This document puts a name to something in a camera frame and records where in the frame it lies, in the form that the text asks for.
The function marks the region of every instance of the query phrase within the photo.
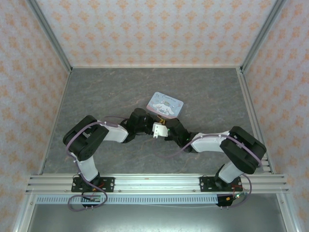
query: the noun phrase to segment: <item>gray marble surface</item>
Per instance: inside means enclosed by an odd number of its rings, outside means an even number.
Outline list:
[[[184,102],[179,120],[189,131],[223,132],[237,125],[252,134],[235,69],[73,69],[44,173],[76,172],[62,138],[86,115],[98,120],[107,115],[129,117],[137,107],[146,109],[156,91]],[[183,152],[172,159],[156,156],[178,149],[164,138],[137,136],[128,144],[103,142],[94,159],[100,173],[215,174],[229,161],[225,154],[216,152]]]

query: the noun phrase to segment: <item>metal floor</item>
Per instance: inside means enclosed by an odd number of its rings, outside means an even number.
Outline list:
[[[146,109],[156,91],[184,102],[179,120],[189,131],[213,133],[241,126],[253,133],[235,69],[73,69],[43,172],[76,172],[62,138],[86,115],[98,120],[107,115],[129,117],[137,107]],[[172,159],[156,156],[177,150],[173,141],[137,136],[128,144],[103,142],[94,159],[100,173],[127,174],[215,174],[229,161],[216,152],[182,153]]]
[[[242,206],[107,204],[72,212],[65,204],[36,205],[28,232],[285,232],[275,194],[254,194]]]

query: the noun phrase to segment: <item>wall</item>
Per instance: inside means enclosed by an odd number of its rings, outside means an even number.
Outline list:
[[[309,231],[309,2],[288,0],[246,73],[267,147]]]
[[[240,66],[275,0],[38,0],[72,66]]]
[[[0,230],[12,231],[48,145],[67,72],[25,0],[0,2]]]

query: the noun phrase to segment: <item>patterned wallpaper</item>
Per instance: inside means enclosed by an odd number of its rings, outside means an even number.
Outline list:
[[[67,78],[25,0],[0,1],[0,231],[37,173]]]
[[[72,66],[239,66],[275,0],[38,0]]]
[[[288,0],[246,73],[267,146],[309,231],[309,2]]]

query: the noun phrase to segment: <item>black mounting plate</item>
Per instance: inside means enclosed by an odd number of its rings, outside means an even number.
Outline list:
[[[105,192],[114,192],[115,178],[114,177],[100,177],[99,183],[104,183],[101,187]],[[73,178],[72,192],[93,192],[92,187],[86,184],[79,176]]]
[[[224,189],[219,189],[215,184],[214,176],[202,176],[199,178],[199,186],[201,192],[233,192],[233,186],[242,186],[242,183],[241,178],[238,177]],[[241,192],[242,190],[242,187],[235,187],[236,192]]]

